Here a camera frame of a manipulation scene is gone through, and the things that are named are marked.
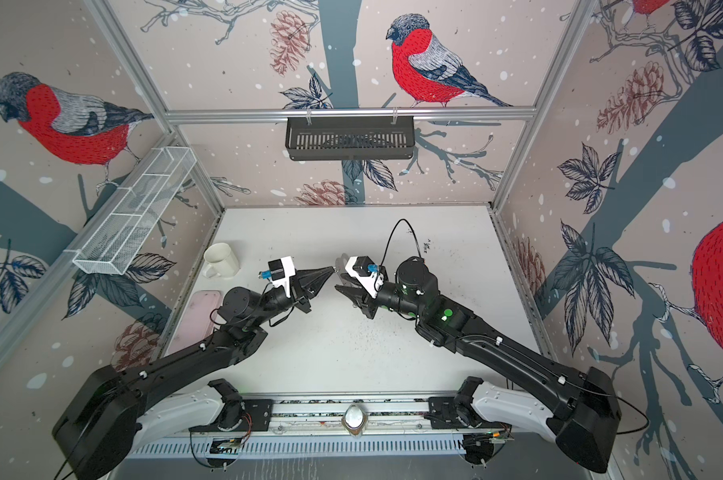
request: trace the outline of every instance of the white cable tray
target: white cable tray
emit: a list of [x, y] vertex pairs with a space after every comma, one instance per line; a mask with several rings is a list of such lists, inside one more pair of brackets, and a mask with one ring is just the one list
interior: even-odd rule
[[190, 148], [153, 149], [155, 158], [82, 246], [74, 264], [86, 274], [123, 275], [196, 164]]

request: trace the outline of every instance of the cup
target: cup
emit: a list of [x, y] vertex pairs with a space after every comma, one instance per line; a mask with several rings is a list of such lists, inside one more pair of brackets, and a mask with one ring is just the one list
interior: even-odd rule
[[202, 275], [207, 278], [219, 276], [228, 280], [239, 272], [239, 261], [228, 244], [213, 244], [204, 250], [204, 260], [207, 264], [202, 269]]

